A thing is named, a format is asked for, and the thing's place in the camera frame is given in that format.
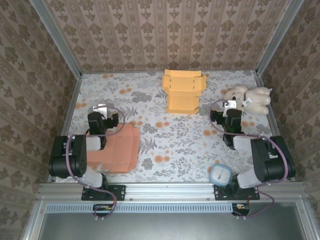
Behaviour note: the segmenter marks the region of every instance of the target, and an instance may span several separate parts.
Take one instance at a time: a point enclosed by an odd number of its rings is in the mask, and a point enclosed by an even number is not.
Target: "purple cable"
[[[118,133],[125,127],[126,117],[125,117],[124,113],[123,113],[120,109],[118,109],[118,108],[116,108],[116,107],[108,106],[108,108],[109,108],[109,109],[114,109],[114,110],[118,111],[118,112],[122,115],[122,117],[123,117],[123,123],[122,123],[122,126],[120,127],[120,129],[117,130],[116,132],[113,132],[113,133],[110,133],[110,134],[98,134],[98,135],[92,135],[92,136],[88,135],[87,137],[108,137],[108,136],[112,136],[112,135],[118,134]],[[90,189],[92,189],[92,190],[94,190],[94,191],[97,191],[97,192],[110,194],[110,195],[112,196],[114,204],[113,204],[113,208],[111,209],[111,211],[110,211],[106,216],[104,216],[104,218],[107,218],[107,217],[109,217],[109,216],[113,213],[113,211],[116,209],[116,206],[117,206],[117,197],[116,197],[112,192],[110,192],[110,191],[108,191],[108,190],[98,189],[98,188],[96,188],[96,187],[93,187],[93,186],[90,186],[90,185],[85,184],[84,182],[80,181],[80,180],[73,174],[73,172],[72,172],[72,170],[71,170],[71,166],[70,166],[70,161],[69,161],[69,148],[70,148],[70,142],[71,142],[72,138],[75,137],[75,136],[76,136],[76,134],[72,134],[72,135],[68,138],[68,140],[66,141],[66,147],[65,147],[65,162],[66,162],[66,167],[67,167],[67,169],[68,169],[68,172],[69,172],[70,176],[71,176],[75,181],[77,181],[77,183],[79,183],[80,185],[82,185],[82,186],[84,186],[84,187],[86,187],[86,188],[90,188]],[[95,211],[93,212],[94,216],[95,216],[96,218],[100,218],[99,216],[97,216],[96,211],[97,211],[97,210],[95,210]]]
[[[267,141],[269,141],[274,147],[275,149],[279,152],[280,156],[282,157],[282,160],[283,160],[283,164],[284,164],[284,175],[281,179],[277,180],[277,181],[273,181],[272,183],[281,183],[283,181],[285,181],[287,179],[287,176],[288,176],[288,163],[287,163],[287,160],[286,160],[286,157],[285,157],[285,154],[282,152],[282,150],[280,149],[280,147],[278,147],[278,145],[272,141],[269,137],[267,136],[263,136],[263,135],[256,135],[256,134],[241,134],[241,133],[231,133],[231,132],[226,132],[226,131],[222,131],[220,130],[219,128],[216,127],[216,125],[212,122],[211,120],[211,117],[210,117],[210,113],[211,113],[211,109],[214,107],[215,104],[217,103],[220,103],[220,102],[224,102],[224,103],[227,103],[226,100],[223,100],[223,99],[219,99],[217,101],[215,101],[214,103],[211,104],[210,108],[209,108],[209,113],[208,113],[208,116],[209,116],[209,121],[211,123],[211,125],[214,127],[214,129],[216,129],[218,132],[220,133],[223,133],[223,134],[227,134],[227,135],[232,135],[232,136],[245,136],[245,137],[252,137],[252,138],[261,138],[261,139],[266,139]],[[259,187],[262,187],[262,186],[265,186],[267,183],[261,183],[257,186],[255,186],[256,190],[261,193],[262,195],[265,195],[269,198],[271,198],[272,202],[271,204],[269,204],[268,206],[266,206],[265,208],[263,208],[262,210],[254,213],[254,214],[251,214],[249,216],[243,216],[243,218],[251,218],[251,217],[254,217],[256,215],[259,215],[261,214],[262,212],[264,212],[265,210],[269,209],[274,203],[275,203],[275,199],[270,196],[269,194],[263,192],[263,191],[260,191],[258,188]],[[236,214],[242,216],[241,213],[237,212],[237,211],[234,211]]]

